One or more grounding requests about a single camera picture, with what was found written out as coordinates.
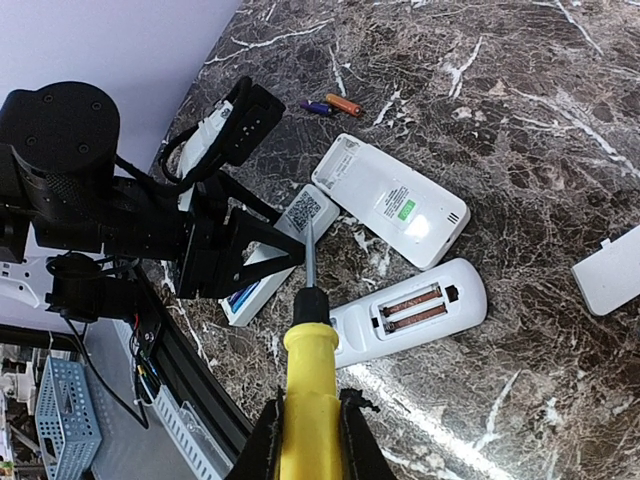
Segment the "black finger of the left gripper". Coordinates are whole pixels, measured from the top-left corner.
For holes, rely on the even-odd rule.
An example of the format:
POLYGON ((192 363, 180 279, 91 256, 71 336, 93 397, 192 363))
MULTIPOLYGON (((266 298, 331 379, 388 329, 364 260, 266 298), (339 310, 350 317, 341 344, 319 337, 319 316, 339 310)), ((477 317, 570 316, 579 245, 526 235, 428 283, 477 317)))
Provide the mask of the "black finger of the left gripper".
POLYGON ((300 241, 251 214, 234 209, 228 227, 228 288, 245 288, 304 262, 305 246, 300 241))

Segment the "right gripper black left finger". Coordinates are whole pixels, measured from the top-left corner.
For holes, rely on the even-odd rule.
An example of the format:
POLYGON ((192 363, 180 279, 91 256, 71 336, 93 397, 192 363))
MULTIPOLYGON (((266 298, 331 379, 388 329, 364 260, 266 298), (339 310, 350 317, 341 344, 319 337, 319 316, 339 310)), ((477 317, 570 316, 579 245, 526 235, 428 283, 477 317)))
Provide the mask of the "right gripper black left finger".
POLYGON ((252 433, 227 480, 274 480, 279 460, 284 423, 284 390, 266 402, 252 433))

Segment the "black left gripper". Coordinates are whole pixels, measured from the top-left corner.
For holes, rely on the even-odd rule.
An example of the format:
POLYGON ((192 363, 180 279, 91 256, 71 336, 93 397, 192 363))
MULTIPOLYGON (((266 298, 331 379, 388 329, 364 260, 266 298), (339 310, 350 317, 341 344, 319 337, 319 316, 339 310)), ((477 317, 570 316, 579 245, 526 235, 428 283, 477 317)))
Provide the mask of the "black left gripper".
MULTIPOLYGON (((222 298, 235 270, 234 221, 178 208, 182 188, 127 168, 117 154, 120 114, 100 88, 63 81, 10 92, 1 106, 1 258, 41 247, 173 261, 183 298, 222 298)), ((274 225, 282 213, 224 171, 224 194, 274 225)))

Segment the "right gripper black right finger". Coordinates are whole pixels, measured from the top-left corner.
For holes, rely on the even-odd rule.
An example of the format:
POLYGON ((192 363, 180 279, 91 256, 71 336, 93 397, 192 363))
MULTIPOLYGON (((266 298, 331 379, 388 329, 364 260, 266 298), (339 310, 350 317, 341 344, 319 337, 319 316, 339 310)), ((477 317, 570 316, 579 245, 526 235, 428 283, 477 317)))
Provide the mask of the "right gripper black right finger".
POLYGON ((345 479, 396 480, 363 414, 380 408, 363 396, 362 390, 340 391, 340 438, 345 479))

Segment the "yellow handled screwdriver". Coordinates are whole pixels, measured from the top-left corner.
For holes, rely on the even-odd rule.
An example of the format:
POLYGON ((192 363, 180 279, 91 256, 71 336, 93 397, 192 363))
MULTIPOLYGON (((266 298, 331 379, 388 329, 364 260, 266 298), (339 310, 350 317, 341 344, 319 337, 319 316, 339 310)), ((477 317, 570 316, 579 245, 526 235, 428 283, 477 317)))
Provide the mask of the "yellow handled screwdriver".
POLYGON ((335 350, 339 339, 329 301, 316 281, 313 225, 305 238, 306 282, 295 296, 284 337, 288 353, 280 479, 340 479, 343 475, 335 350))

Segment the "purple AAA battery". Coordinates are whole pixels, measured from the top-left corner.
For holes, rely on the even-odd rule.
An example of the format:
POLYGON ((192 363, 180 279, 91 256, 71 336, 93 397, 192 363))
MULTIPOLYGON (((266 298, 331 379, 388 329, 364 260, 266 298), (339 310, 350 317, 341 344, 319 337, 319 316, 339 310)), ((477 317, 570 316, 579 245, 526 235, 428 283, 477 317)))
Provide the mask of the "purple AAA battery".
POLYGON ((333 107, 325 102, 304 100, 299 103, 299 106, 312 114, 321 116, 332 116, 334 114, 333 107))

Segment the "orange AAA battery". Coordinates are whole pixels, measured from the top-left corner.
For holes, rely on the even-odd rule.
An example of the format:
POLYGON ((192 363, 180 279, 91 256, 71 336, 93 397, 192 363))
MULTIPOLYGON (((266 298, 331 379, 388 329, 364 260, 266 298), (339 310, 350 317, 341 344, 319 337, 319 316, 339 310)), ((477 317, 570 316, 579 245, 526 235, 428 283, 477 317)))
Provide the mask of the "orange AAA battery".
POLYGON ((363 114, 362 106, 342 96, 339 96, 333 93, 328 93, 325 96, 325 100, 332 107, 337 108, 338 110, 344 113, 347 113, 353 117, 359 117, 363 114))

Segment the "wide white remote control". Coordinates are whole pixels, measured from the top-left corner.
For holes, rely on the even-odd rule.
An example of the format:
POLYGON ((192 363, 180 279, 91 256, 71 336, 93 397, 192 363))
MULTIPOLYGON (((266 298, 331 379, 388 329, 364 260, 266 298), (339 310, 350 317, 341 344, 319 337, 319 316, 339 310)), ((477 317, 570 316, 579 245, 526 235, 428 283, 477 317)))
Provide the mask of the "wide white remote control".
POLYGON ((311 180, 420 270, 444 257, 471 218, 462 199, 346 133, 335 139, 311 180))

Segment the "white remote with battery bay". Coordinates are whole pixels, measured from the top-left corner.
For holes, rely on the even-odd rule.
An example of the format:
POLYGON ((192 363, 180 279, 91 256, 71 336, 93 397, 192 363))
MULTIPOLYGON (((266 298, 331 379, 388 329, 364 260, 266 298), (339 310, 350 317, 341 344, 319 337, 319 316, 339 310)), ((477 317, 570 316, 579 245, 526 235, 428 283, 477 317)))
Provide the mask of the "white remote with battery bay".
POLYGON ((395 354, 480 325, 483 281, 462 258, 334 308, 338 369, 395 354))

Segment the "white wide remote battery cover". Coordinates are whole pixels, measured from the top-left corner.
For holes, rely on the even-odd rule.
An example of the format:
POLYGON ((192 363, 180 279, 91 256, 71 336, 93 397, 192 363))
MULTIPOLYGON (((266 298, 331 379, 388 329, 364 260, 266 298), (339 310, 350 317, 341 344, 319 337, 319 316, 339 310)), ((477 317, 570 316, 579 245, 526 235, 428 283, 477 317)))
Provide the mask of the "white wide remote battery cover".
POLYGON ((571 268, 588 310, 605 316, 639 296, 639 227, 571 268))

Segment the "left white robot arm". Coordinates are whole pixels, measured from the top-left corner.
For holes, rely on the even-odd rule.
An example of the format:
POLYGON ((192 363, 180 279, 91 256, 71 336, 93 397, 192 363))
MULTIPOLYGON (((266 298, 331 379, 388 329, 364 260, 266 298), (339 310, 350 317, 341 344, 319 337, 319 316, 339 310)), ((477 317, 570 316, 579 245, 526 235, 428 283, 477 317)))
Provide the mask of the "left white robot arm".
POLYGON ((181 298, 221 299, 299 265, 278 213, 224 171, 243 164, 284 104, 249 78, 173 141, 162 184, 117 153, 120 115, 100 88, 64 81, 11 92, 1 108, 1 293, 33 308, 100 315, 137 259, 172 262, 181 298))

